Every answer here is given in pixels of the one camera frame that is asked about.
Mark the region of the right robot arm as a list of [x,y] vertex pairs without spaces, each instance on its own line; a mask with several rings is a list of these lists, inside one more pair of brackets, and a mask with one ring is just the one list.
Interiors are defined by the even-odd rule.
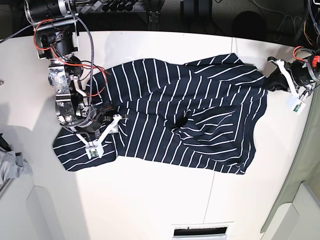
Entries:
[[112,122],[111,103],[98,106],[97,97],[107,89],[107,71],[91,59],[75,56],[79,50],[77,24],[79,0],[26,0],[24,11],[33,26],[33,44],[40,59],[50,61],[48,81],[55,92],[56,117],[73,134],[102,135]]

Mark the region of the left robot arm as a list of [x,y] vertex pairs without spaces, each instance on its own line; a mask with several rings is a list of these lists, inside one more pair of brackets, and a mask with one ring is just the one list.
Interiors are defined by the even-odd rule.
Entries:
[[320,2],[306,0],[304,16],[294,38],[293,61],[270,56],[267,60],[276,69],[266,78],[263,87],[292,95],[304,88],[304,95],[320,87]]

